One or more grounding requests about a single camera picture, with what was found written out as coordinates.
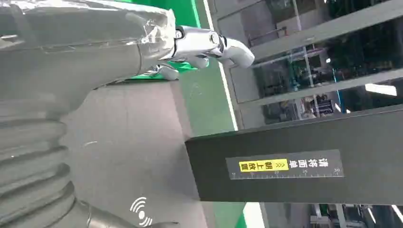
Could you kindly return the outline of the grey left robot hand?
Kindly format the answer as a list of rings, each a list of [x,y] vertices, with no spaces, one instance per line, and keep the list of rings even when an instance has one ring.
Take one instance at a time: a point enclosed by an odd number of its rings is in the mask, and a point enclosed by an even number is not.
[[[87,94],[165,62],[204,68],[209,58],[249,67],[241,42],[176,25],[173,10],[113,0],[3,0],[0,3],[0,115],[58,116]]]

